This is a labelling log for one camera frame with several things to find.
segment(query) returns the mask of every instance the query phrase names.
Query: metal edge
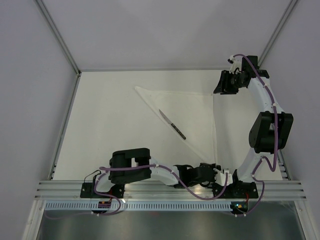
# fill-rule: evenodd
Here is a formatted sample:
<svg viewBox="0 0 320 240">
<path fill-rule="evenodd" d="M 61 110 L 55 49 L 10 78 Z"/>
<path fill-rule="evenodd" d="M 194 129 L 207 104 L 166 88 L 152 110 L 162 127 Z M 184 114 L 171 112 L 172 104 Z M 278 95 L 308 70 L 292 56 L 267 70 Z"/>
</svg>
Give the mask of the metal edge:
<svg viewBox="0 0 320 240">
<path fill-rule="evenodd" d="M 159 67 L 159 68 L 105 68 L 105 69 L 83 69 L 82 72 L 131 72 L 131 71 L 188 71 L 188 70 L 227 70 L 230 66 L 217 67 Z"/>
<path fill-rule="evenodd" d="M 319 229 L 307 201 L 294 202 L 306 240 L 319 240 Z"/>
<path fill-rule="evenodd" d="M 286 24 L 286 22 L 288 21 L 289 17 L 291 16 L 291 13 L 293 12 L 293 10 L 295 9 L 295 7 L 297 6 L 297 3 L 299 2 L 299 0 L 291 0 L 288 4 L 288 6 L 286 7 L 286 9 L 284 10 L 284 13 L 282 14 L 282 17 L 280 18 L 278 24 L 276 25 L 271 37 L 269 38 L 269 41 L 267 42 L 266 46 L 264 47 L 259 61 L 258 61 L 258 65 L 261 66 L 266 57 L 268 56 L 271 48 L 273 47 L 274 43 L 276 42 L 277 38 L 279 37 L 281 31 L 283 30 L 284 25 Z"/>
<path fill-rule="evenodd" d="M 45 200 L 34 200 L 26 226 L 22 235 L 22 240 L 35 240 L 39 232 L 41 220 L 46 206 Z"/>
<path fill-rule="evenodd" d="M 83 181 L 41 181 L 37 188 L 36 200 L 86 200 L 80 198 Z M 196 194 L 207 197 L 210 189 L 191 190 Z M 125 198 L 131 201 L 194 201 L 195 198 L 183 189 L 174 189 L 158 183 L 157 181 L 145 181 L 144 184 L 128 184 Z M 228 199 L 228 201 L 241 201 L 243 199 Z M 306 201 L 306 196 L 299 181 L 267 181 L 263 201 Z"/>
<path fill-rule="evenodd" d="M 48 200 L 46 211 L 77 210 L 98 211 L 100 200 Z M 110 210 L 116 210 L 119 203 L 115 200 L 110 204 Z M 120 210 L 126 211 L 231 211 L 231 201 L 124 201 Z"/>
<path fill-rule="evenodd" d="M 55 172 L 55 167 L 56 167 L 56 164 L 58 162 L 58 158 L 59 158 L 59 155 L 60 155 L 62 143 L 63 143 L 64 138 L 65 138 L 65 133 L 66 133 L 68 122 L 69 122 L 69 118 L 70 118 L 70 115 L 71 115 L 71 110 L 72 110 L 72 107 L 74 105 L 74 101 L 75 101 L 75 98 L 76 98 L 76 93 L 77 93 L 77 90 L 78 90 L 80 78 L 81 78 L 81 73 L 76 77 L 74 88 L 73 88 L 72 94 L 70 96 L 70 100 L 68 101 L 69 105 L 68 105 L 68 108 L 67 108 L 67 110 L 65 111 L 65 114 L 64 114 L 63 123 L 62 123 L 61 129 L 60 129 L 60 132 L 59 132 L 59 138 L 58 138 L 57 143 L 55 145 L 53 159 L 51 160 L 52 167 L 51 167 L 50 173 L 48 175 L 48 179 L 49 180 L 51 180 L 53 178 L 53 175 L 54 175 L 54 172 Z"/>
<path fill-rule="evenodd" d="M 48 26 L 50 28 L 50 30 L 52 31 L 55 39 L 58 41 L 66 59 L 68 60 L 68 62 L 72 66 L 75 73 L 77 75 L 79 75 L 81 73 L 81 71 L 79 70 L 77 63 L 75 62 L 75 59 L 71 55 L 70 50 L 69 50 L 68 46 L 66 45 L 66 42 L 64 41 L 62 35 L 60 34 L 51 14 L 48 11 L 48 8 L 45 5 L 45 3 L 43 2 L 43 0 L 34 0 L 34 2 L 37 5 L 38 9 L 40 10 L 42 16 L 44 17 L 46 23 L 48 24 Z"/>
</svg>

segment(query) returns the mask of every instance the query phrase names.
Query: white wall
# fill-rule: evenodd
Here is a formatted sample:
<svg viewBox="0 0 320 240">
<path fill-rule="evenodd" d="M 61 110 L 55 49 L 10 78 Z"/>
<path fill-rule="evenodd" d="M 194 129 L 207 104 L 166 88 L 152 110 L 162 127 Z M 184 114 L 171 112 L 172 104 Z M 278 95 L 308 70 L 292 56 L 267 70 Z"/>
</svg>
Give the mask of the white wall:
<svg viewBox="0 0 320 240">
<path fill-rule="evenodd" d="M 75 73 L 33 0 L 0 3 L 0 239 L 21 238 Z"/>
<path fill-rule="evenodd" d="M 263 52 L 290 1 L 44 2 L 85 71 L 228 68 L 231 54 Z"/>
<path fill-rule="evenodd" d="M 284 149 L 320 226 L 320 1 L 301 0 L 263 64 L 282 108 L 294 122 Z"/>
</svg>

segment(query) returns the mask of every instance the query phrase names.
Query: aluminum frame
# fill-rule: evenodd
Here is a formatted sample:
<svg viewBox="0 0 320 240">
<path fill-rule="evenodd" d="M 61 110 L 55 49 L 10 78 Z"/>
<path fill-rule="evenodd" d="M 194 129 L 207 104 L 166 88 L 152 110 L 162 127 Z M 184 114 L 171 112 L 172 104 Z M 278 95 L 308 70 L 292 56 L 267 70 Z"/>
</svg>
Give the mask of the aluminum frame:
<svg viewBox="0 0 320 240">
<path fill-rule="evenodd" d="M 81 70 L 77 66 L 72 54 L 70 53 L 68 46 L 66 45 L 63 37 L 61 36 L 49 10 L 44 4 L 43 0 L 34 0 L 35 4 L 39 8 L 41 14 L 43 15 L 46 23 L 51 29 L 54 37 L 57 42 L 61 46 L 68 62 L 74 69 L 77 79 L 75 81 L 74 89 L 68 104 L 68 109 L 66 111 L 63 125 L 61 127 L 60 136 L 57 140 L 56 151 L 53 157 L 53 166 L 51 168 L 48 179 L 53 178 L 53 174 L 55 172 L 55 167 L 59 158 L 59 153 L 62 147 L 64 135 L 67 129 L 69 117 L 71 114 L 72 106 L 75 100 L 77 88 L 79 85 Z M 268 56 L 272 46 L 274 45 L 276 39 L 279 37 L 282 32 L 285 23 L 288 21 L 290 15 L 293 10 L 296 8 L 299 0 L 291 0 L 285 9 L 281 19 L 279 20 L 276 28 L 274 29 L 270 39 L 262 51 L 259 58 L 259 65 L 262 65 L 266 57 Z M 87 69 L 87 72 L 96 72 L 94 69 Z M 292 181 L 290 179 L 290 174 L 288 172 L 288 168 L 284 161 L 282 152 L 278 153 L 279 166 L 281 170 L 281 175 L 283 181 L 266 181 L 265 182 L 265 195 L 262 201 L 294 201 L 298 216 L 307 240 L 316 240 L 319 239 L 319 234 L 316 230 L 316 226 L 313 224 L 312 217 L 308 212 L 307 208 L 307 199 L 306 195 L 303 191 L 303 187 L 300 181 Z M 26 224 L 26 228 L 23 234 L 24 240 L 34 240 L 37 237 L 38 230 L 40 227 L 41 219 L 43 217 L 43 212 L 46 207 L 46 200 L 71 200 L 73 202 L 81 201 L 80 199 L 80 190 L 81 184 L 83 181 L 57 181 L 57 180 L 46 180 L 41 181 L 37 188 L 35 199 L 30 211 L 30 215 L 28 218 L 28 222 Z M 261 184 L 257 184 L 258 191 L 261 191 Z M 130 201 L 194 201 L 195 198 L 191 196 L 184 189 L 174 189 L 161 183 L 157 183 L 154 181 L 144 181 L 142 183 L 131 183 L 126 187 L 126 195 L 125 198 L 129 198 Z M 192 190 L 200 196 L 207 197 L 210 196 L 210 189 L 197 189 L 193 187 Z M 232 199 L 232 201 L 242 201 L 243 199 Z M 225 201 L 224 199 L 217 199 L 216 202 Z"/>
</svg>

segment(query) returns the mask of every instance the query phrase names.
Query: kitchen knife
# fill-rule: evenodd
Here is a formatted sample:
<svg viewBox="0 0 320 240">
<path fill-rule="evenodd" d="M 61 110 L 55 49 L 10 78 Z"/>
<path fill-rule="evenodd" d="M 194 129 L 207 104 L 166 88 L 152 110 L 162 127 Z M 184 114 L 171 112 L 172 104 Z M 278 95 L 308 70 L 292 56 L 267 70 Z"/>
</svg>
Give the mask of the kitchen knife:
<svg viewBox="0 0 320 240">
<path fill-rule="evenodd" d="M 174 128 L 174 130 L 176 130 L 177 133 L 178 133 L 184 140 L 186 140 L 187 138 L 186 138 L 185 135 L 183 135 L 182 132 L 176 127 L 176 125 L 174 125 L 173 122 L 170 121 L 169 118 L 167 118 L 167 116 L 166 116 L 160 109 L 159 109 L 159 112 L 160 112 L 161 116 L 164 118 L 164 120 L 165 120 L 168 124 L 170 124 L 170 125 Z"/>
</svg>

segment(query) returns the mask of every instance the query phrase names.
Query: black mount bracket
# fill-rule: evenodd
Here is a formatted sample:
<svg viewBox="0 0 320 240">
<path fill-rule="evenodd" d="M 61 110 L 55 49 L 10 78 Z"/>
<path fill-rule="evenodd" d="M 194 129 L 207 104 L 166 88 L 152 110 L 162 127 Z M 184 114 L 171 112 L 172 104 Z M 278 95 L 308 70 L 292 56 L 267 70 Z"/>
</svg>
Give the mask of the black mount bracket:
<svg viewBox="0 0 320 240">
<path fill-rule="evenodd" d="M 95 182 L 96 182 L 97 175 L 93 177 L 92 182 L 84 182 L 82 183 L 80 198 L 81 199 L 109 199 L 108 196 L 98 195 L 94 191 Z M 103 192 L 104 194 L 111 194 L 116 196 L 119 199 L 124 198 L 125 193 L 125 185 L 124 184 L 117 184 L 111 187 L 110 191 Z"/>
<path fill-rule="evenodd" d="M 257 56 L 247 56 L 247 58 L 253 64 L 260 77 L 265 77 L 267 79 L 269 78 L 269 74 L 266 70 L 259 69 Z M 221 72 L 219 83 L 213 93 L 221 95 L 237 94 L 240 88 L 247 88 L 250 80 L 255 77 L 255 72 L 247 60 L 243 57 L 241 63 L 241 73 L 233 74 L 227 70 L 223 70 Z"/>
<path fill-rule="evenodd" d="M 250 199 L 257 199 L 259 197 L 257 185 L 254 182 L 240 181 L 237 176 L 237 170 L 234 171 L 232 179 L 233 183 L 226 187 L 223 194 L 219 197 L 220 199 L 246 199 L 247 194 Z M 214 183 L 209 188 L 212 188 L 213 196 L 217 196 L 224 187 Z"/>
<path fill-rule="evenodd" d="M 289 133 L 294 122 L 291 113 L 278 113 L 278 149 L 286 146 Z M 275 114 L 269 111 L 260 112 L 256 118 L 250 133 L 249 144 L 256 153 L 274 153 L 275 130 L 271 129 L 271 124 L 275 123 Z"/>
</svg>

